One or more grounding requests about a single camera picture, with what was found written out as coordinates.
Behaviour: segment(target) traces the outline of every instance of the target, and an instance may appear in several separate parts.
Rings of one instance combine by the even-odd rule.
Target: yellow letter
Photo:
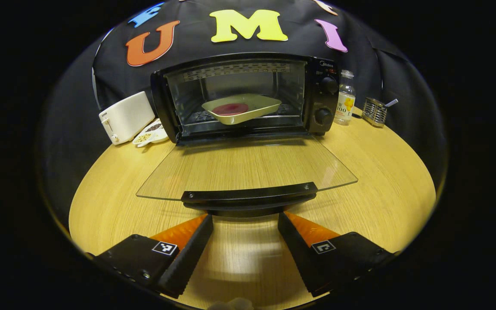
[[[250,19],[242,16],[235,10],[220,10],[211,12],[215,17],[217,31],[212,37],[212,42],[234,41],[238,37],[231,32],[231,27],[240,33],[245,39],[250,39],[258,26],[260,33],[257,34],[262,40],[287,41],[288,37],[282,33],[279,25],[278,12],[271,10],[257,10]]]

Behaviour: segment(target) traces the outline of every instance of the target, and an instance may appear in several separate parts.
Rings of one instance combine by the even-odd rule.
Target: bottle cap
[[[353,77],[353,72],[349,71],[349,70],[342,70],[342,76],[345,76],[345,77]]]

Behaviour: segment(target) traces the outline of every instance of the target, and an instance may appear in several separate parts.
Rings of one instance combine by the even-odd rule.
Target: oven knob
[[[334,94],[338,91],[338,82],[331,77],[325,77],[322,79],[320,86],[323,92],[330,92],[331,94]]]
[[[328,108],[320,108],[315,112],[315,121],[319,125],[328,125],[332,122],[333,115]]]

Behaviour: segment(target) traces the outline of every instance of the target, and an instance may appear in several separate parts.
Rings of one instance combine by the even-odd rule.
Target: pink letter
[[[327,47],[344,53],[348,51],[348,48],[342,44],[342,40],[340,39],[340,36],[336,31],[338,29],[337,26],[334,26],[333,24],[320,19],[315,19],[315,21],[321,24],[323,30],[325,30]]]

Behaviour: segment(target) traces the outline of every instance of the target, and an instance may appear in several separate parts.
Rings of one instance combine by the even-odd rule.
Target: white toaster
[[[99,118],[112,144],[119,145],[131,141],[155,115],[145,92],[140,92],[111,105]]]

